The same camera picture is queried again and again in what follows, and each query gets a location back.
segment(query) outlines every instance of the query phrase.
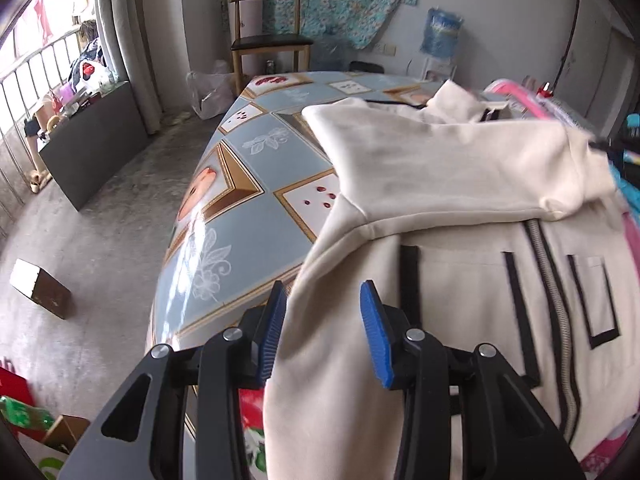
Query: beige jacket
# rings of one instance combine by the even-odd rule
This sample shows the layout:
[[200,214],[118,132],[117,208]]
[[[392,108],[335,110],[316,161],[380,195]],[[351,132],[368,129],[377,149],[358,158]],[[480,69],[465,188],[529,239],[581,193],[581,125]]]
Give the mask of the beige jacket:
[[[303,111],[340,196],[291,292],[264,423],[276,480],[391,479],[402,394],[375,378],[359,288],[398,306],[418,246],[423,328],[492,342],[582,459],[636,412],[640,289],[604,154],[555,121],[478,123],[446,83],[427,108],[350,98]],[[452,476],[459,474],[459,421]]]

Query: wall outlet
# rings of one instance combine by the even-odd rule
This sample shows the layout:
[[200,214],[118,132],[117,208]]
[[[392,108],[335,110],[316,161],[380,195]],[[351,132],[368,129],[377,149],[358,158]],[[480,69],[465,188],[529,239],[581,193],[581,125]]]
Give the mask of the wall outlet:
[[382,43],[381,41],[375,43],[371,49],[374,54],[382,54],[382,56],[395,56],[396,46],[391,43]]

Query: gray curtain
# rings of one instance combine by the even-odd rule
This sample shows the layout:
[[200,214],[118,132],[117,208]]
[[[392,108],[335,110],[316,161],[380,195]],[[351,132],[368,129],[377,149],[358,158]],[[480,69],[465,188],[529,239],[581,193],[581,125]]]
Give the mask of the gray curtain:
[[109,68],[131,83],[147,131],[160,129],[162,108],[140,27],[136,0],[95,0],[98,33]]

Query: patterned tablecloth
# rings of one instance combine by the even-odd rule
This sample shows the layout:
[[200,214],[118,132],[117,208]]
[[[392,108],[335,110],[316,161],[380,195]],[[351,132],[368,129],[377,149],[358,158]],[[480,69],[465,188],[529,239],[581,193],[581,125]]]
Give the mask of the patterned tablecloth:
[[203,344],[266,300],[274,280],[291,284],[339,192],[305,106],[349,96],[422,104],[439,87],[363,73],[254,78],[211,137],[178,211],[148,345]]

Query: chair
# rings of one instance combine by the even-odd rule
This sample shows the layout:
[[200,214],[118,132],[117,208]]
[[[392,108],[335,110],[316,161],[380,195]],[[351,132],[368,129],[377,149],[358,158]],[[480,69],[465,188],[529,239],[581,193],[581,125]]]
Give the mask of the chair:
[[231,45],[231,54],[234,58],[234,76],[236,79],[236,91],[242,92],[242,56],[245,54],[260,54],[262,52],[288,52],[293,51],[293,71],[298,71],[298,53],[304,51],[305,62],[303,70],[309,70],[309,54],[313,40],[300,35],[300,0],[295,2],[294,32],[293,34],[265,34],[261,36],[240,37],[240,2],[243,0],[228,0],[229,5],[235,4],[236,27],[234,42]]

